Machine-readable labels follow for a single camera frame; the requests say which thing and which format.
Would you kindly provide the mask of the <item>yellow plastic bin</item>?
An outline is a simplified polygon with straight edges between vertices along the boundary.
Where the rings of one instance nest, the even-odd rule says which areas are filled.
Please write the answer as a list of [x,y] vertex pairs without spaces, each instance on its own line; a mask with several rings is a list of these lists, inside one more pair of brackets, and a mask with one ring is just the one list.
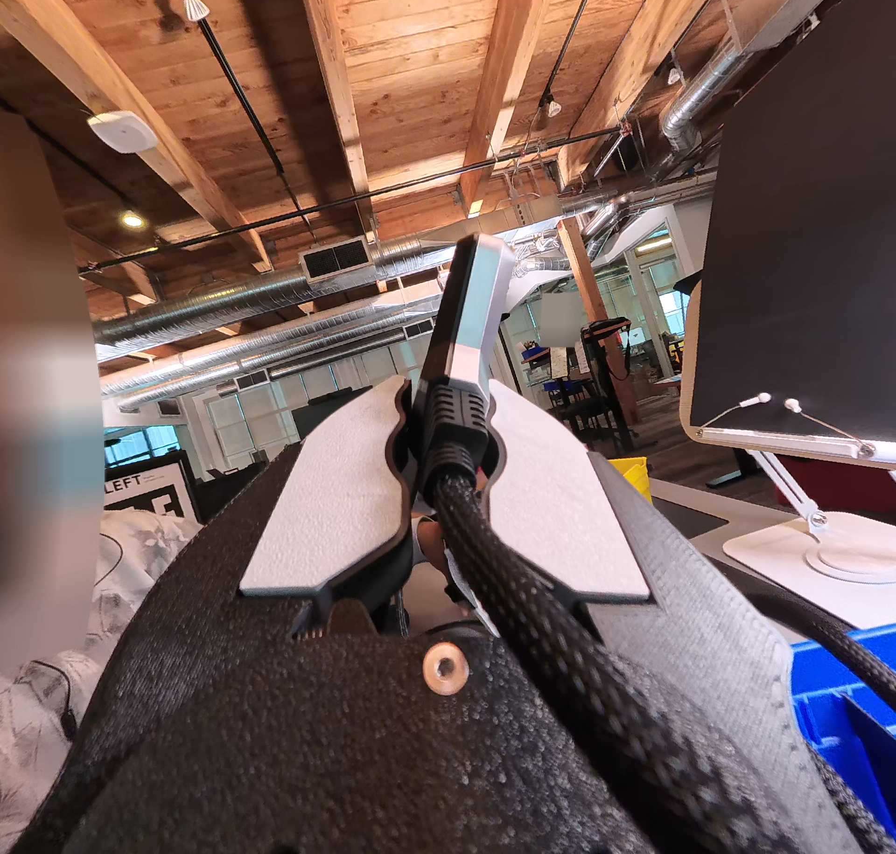
[[622,478],[625,479],[645,501],[652,504],[651,479],[646,457],[609,459],[609,464],[619,472]]

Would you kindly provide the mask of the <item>white vent grille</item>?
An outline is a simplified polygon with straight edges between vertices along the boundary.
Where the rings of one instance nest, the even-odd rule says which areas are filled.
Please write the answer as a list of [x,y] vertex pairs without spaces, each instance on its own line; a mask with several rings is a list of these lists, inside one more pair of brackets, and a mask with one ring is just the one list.
[[363,236],[306,250],[299,254],[298,259],[309,282],[334,278],[373,264],[368,243]]

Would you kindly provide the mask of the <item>person's right hand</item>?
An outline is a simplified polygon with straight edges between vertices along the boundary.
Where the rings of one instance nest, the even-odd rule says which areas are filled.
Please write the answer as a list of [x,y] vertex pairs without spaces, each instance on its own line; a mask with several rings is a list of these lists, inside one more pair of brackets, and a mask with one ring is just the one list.
[[441,524],[434,515],[412,514],[411,542],[412,567],[429,564],[442,574],[448,584],[454,582],[445,555]]

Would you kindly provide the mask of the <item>white ceiling access point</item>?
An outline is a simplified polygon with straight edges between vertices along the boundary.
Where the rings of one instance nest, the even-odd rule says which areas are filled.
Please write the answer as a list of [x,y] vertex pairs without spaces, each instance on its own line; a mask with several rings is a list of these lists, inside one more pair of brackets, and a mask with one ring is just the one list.
[[142,154],[158,147],[151,126],[133,111],[105,111],[87,118],[89,128],[118,154]]

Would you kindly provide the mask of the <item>blue plastic bin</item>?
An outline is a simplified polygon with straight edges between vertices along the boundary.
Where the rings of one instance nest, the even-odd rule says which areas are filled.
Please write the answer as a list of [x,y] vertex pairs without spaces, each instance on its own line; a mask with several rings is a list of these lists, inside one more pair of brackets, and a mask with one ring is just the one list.
[[803,736],[894,834],[894,711],[818,644],[792,652],[791,698]]

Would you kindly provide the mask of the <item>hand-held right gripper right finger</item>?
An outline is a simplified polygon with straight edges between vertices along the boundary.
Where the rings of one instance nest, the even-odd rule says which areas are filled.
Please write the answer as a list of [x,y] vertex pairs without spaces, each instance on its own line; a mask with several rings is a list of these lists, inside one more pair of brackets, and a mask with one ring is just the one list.
[[644,574],[577,438],[496,379],[497,467],[484,491],[492,530],[571,602],[643,603]]

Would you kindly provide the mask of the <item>white board stand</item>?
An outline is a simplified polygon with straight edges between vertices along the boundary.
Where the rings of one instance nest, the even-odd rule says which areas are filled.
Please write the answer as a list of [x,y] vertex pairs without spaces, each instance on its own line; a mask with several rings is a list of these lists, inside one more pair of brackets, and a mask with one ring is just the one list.
[[812,432],[745,428],[747,410],[775,404],[770,394],[761,392],[707,422],[687,426],[689,436],[700,443],[744,449],[797,513],[783,523],[727,540],[726,556],[853,627],[893,624],[894,522],[867,516],[872,512],[868,497],[862,497],[854,512],[820,506],[782,457],[810,457],[877,471],[893,485],[894,442],[823,421],[793,397],[777,404],[787,415],[812,423]]

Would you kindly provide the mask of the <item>silver air duct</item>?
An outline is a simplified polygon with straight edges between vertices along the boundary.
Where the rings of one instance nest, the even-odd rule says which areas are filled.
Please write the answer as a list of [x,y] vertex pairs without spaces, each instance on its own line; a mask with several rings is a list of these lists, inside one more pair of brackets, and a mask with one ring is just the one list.
[[368,243],[373,264],[334,278],[309,282],[298,260],[297,266],[263,273],[215,291],[166,300],[126,318],[97,321],[93,324],[97,361],[112,361],[338,292],[415,276],[449,261],[456,243],[470,234],[511,233],[540,222],[588,213],[603,208],[609,201],[607,191],[592,190],[575,197],[544,196],[518,202],[428,232]]
[[100,391],[125,411],[174,398],[218,381],[265,369],[289,358],[315,354],[331,346],[393,325],[425,319],[438,310],[440,296],[405,304],[369,302],[350,311],[320,315],[313,321],[292,321],[207,345],[139,370],[121,370],[101,379]]
[[699,145],[695,117],[742,69],[745,61],[739,46],[724,42],[661,114],[660,131],[674,154],[689,154]]

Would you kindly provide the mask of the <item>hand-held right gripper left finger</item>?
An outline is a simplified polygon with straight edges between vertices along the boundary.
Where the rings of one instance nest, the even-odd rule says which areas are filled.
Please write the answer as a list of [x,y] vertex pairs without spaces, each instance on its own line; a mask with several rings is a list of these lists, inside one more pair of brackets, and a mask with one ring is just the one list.
[[300,448],[239,590],[247,596],[390,599],[412,564],[404,433],[407,378],[342,405]]

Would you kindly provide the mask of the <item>white HDMI adapter box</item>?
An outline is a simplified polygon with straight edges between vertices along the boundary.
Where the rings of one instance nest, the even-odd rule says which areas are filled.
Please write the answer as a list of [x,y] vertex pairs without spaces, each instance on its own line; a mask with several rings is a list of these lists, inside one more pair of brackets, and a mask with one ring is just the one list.
[[513,268],[498,237],[474,233],[456,245],[409,420],[420,465],[449,448],[477,468],[487,450],[488,364]]

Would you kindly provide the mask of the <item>framed black white marker sign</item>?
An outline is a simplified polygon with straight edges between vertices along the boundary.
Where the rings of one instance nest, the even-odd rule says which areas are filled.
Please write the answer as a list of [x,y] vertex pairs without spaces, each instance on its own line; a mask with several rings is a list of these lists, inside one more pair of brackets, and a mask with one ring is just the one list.
[[205,522],[196,501],[196,479],[182,449],[106,468],[104,509],[132,509]]

